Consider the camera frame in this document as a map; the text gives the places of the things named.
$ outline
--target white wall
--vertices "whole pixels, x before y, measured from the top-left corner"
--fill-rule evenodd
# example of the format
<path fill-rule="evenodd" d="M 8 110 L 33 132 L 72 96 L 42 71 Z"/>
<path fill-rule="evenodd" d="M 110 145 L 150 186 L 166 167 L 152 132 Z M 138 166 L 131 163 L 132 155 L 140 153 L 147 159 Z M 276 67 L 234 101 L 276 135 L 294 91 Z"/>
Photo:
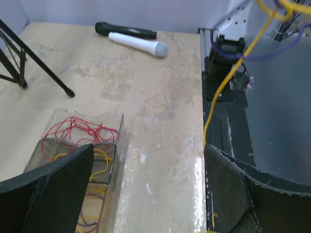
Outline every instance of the white wall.
<path fill-rule="evenodd" d="M 31 21 L 95 25 L 98 21 L 192 32 L 212 26 L 228 0 L 20 0 Z"/>
<path fill-rule="evenodd" d="M 19 0 L 0 0 L 0 18 L 17 35 L 22 32 L 28 20 Z M 5 44 L 0 39 L 0 48 L 3 49 L 4 47 Z"/>

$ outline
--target scratched table surface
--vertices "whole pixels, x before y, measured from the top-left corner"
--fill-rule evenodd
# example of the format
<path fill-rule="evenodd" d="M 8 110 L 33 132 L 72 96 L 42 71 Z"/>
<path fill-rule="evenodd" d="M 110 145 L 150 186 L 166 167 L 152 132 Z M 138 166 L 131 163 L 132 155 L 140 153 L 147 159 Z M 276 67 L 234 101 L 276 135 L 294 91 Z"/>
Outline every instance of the scratched table surface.
<path fill-rule="evenodd" d="M 169 47 L 165 59 L 109 41 L 91 26 L 33 22 L 20 38 L 76 96 L 67 97 L 29 57 L 27 90 L 0 80 L 0 181 L 23 172 L 55 108 L 123 112 L 129 149 L 114 232 L 203 230 L 199 35 L 158 32 Z M 2 66 L 0 73 L 7 74 Z"/>

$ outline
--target wooden table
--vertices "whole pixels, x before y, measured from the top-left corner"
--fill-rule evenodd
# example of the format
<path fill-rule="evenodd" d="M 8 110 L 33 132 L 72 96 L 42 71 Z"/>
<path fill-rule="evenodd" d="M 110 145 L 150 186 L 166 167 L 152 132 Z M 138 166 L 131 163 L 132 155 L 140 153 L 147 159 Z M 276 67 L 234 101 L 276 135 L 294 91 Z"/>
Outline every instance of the wooden table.
<path fill-rule="evenodd" d="M 76 97 L 31 59 L 27 90 L 0 80 L 0 180 L 23 172 L 55 108 L 89 116 L 124 112 L 130 145 L 114 232 L 203 230 L 199 35 L 159 32 L 169 47 L 165 59 L 109 41 L 90 26 L 34 22 L 20 38 Z"/>

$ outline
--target microphone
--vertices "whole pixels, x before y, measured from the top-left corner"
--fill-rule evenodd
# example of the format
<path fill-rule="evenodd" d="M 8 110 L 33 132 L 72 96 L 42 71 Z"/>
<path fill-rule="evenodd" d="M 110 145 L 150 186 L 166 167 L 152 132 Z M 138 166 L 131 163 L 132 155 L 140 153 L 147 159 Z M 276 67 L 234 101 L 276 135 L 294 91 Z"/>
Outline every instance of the microphone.
<path fill-rule="evenodd" d="M 139 28 L 128 28 L 123 26 L 112 25 L 106 22 L 97 22 L 95 24 L 95 31 L 103 36 L 108 36 L 109 33 L 121 33 L 124 35 L 131 35 L 142 39 L 156 39 L 156 32 L 151 30 L 139 29 Z"/>
<path fill-rule="evenodd" d="M 169 50 L 166 44 L 159 41 L 148 41 L 120 33 L 109 33 L 108 38 L 114 42 L 149 52 L 156 57 L 166 57 Z"/>

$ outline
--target tripod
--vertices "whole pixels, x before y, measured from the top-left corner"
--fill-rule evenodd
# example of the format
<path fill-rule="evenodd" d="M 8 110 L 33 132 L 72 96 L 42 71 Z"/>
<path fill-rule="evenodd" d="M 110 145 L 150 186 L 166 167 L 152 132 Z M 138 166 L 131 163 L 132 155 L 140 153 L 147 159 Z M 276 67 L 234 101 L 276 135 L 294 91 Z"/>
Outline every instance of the tripod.
<path fill-rule="evenodd" d="M 5 32 L 18 46 L 20 46 L 20 51 L 15 45 L 9 40 L 9 38 L 5 35 Z M 74 92 L 69 89 L 54 73 L 47 67 L 46 64 L 37 56 L 35 53 L 0 19 L 0 38 L 2 38 L 7 45 L 9 52 L 11 53 L 16 66 L 19 69 L 19 72 L 15 69 L 13 64 L 4 54 L 4 52 L 0 49 L 0 62 L 4 65 L 7 71 L 10 73 L 12 78 L 1 75 L 0 78 L 17 83 L 21 88 L 27 87 L 27 82 L 24 77 L 25 73 L 25 62 L 26 62 L 26 54 L 28 54 L 61 88 L 64 89 L 66 94 L 69 97 L 74 97 Z M 18 55 L 20 59 L 19 65 L 17 64 L 10 48 Z"/>

